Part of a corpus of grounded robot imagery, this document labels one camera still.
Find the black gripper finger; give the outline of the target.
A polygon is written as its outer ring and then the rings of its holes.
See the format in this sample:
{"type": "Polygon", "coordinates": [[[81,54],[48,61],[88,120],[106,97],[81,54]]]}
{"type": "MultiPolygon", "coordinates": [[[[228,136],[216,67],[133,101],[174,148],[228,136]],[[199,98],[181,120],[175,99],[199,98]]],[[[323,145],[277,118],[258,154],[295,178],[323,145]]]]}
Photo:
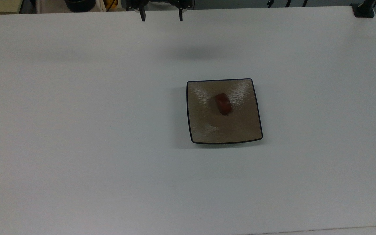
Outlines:
{"type": "Polygon", "coordinates": [[[145,22],[145,6],[148,4],[148,0],[126,0],[126,11],[130,9],[135,12],[139,12],[141,20],[145,22]]]}
{"type": "Polygon", "coordinates": [[[183,13],[192,8],[194,0],[170,0],[169,3],[178,9],[179,20],[183,21],[183,13]]]}

